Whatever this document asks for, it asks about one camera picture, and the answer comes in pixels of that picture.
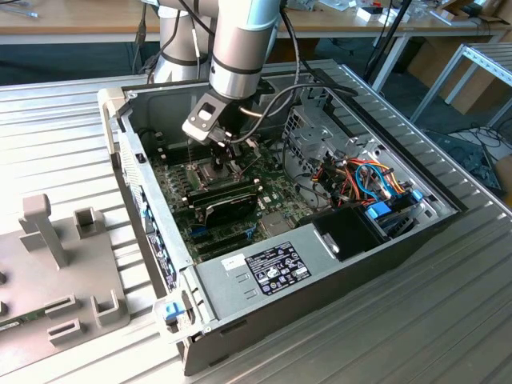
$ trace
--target metal slotted tabletop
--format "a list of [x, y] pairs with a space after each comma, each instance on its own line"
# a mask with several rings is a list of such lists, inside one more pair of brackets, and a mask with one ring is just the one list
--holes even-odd
[[[508, 382], [512, 375], [511, 213], [346, 67], [315, 62], [469, 208], [403, 266], [193, 378], [160, 343], [149, 277], [108, 163], [97, 90], [142, 77], [0, 88], [2, 231], [18, 194], [45, 191], [54, 216], [105, 212], [132, 322], [6, 376], [8, 382]], [[290, 70], [287, 64], [267, 72]], [[352, 130], [361, 123], [338, 110]]]

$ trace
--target white sticker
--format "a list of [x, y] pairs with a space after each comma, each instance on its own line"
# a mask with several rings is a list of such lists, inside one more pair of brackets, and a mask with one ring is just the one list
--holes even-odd
[[246, 264], [246, 257], [243, 254], [236, 254], [230, 258], [225, 258], [221, 263], [225, 270], [233, 270], [239, 266], [244, 266]]

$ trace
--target warning label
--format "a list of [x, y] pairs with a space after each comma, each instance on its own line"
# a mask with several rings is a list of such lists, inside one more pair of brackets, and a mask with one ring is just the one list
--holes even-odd
[[291, 242], [250, 256], [246, 263], [267, 296], [311, 276]]

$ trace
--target circuit board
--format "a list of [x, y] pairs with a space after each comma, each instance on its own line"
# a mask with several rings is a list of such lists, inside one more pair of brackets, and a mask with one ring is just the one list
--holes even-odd
[[[237, 161], [241, 170], [237, 179], [226, 172], [226, 175], [211, 179], [206, 185], [198, 169], [208, 167], [209, 158], [172, 166], [165, 159], [152, 161], [163, 195], [196, 263], [291, 230], [300, 218], [315, 212], [316, 202], [307, 202], [282, 172], [277, 152], [264, 145], [259, 148], [260, 156], [245, 145], [242, 151], [245, 155]], [[182, 201], [184, 196], [202, 190], [254, 181], [260, 185], [254, 211], [224, 225], [206, 228], [198, 222], [197, 212]]]

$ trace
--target electronic device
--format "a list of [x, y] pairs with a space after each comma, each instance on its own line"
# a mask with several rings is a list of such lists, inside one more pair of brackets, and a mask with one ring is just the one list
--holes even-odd
[[[293, 78], [265, 76], [254, 102]], [[395, 268], [465, 209], [352, 98], [312, 81], [221, 155], [180, 129], [207, 82], [118, 90], [118, 165], [165, 286], [162, 338], [186, 375]]]

